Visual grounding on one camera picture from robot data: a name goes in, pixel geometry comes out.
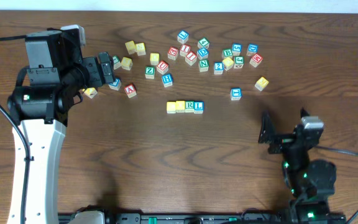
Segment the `green R block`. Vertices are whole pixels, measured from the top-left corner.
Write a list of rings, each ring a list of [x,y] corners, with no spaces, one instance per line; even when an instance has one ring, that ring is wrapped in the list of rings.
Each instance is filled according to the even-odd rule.
[[[185,101],[185,112],[186,113],[194,113],[195,110],[195,102],[194,101]]]

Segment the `yellow C block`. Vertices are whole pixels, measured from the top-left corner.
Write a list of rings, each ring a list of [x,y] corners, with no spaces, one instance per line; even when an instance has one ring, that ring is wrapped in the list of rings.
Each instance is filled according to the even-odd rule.
[[[175,101],[168,101],[167,102],[167,113],[168,114],[174,114],[176,113],[176,102]]]

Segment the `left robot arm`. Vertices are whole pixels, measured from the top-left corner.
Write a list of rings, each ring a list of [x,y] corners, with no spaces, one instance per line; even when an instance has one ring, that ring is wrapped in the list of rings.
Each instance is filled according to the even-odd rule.
[[[14,180],[8,223],[58,223],[58,168],[68,112],[81,90],[115,82],[112,57],[84,57],[79,25],[26,35],[29,64],[7,100],[14,123]]]

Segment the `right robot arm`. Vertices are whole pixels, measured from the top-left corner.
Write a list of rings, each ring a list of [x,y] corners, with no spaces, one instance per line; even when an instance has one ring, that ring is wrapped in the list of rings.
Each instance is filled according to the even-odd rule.
[[[342,216],[332,214],[328,205],[328,197],[335,193],[336,166],[309,157],[309,150],[319,144],[324,123],[304,109],[300,114],[300,124],[292,133],[278,134],[269,113],[262,113],[258,143],[268,144],[269,154],[283,156],[284,181],[294,196],[280,219],[284,223],[340,223]]]

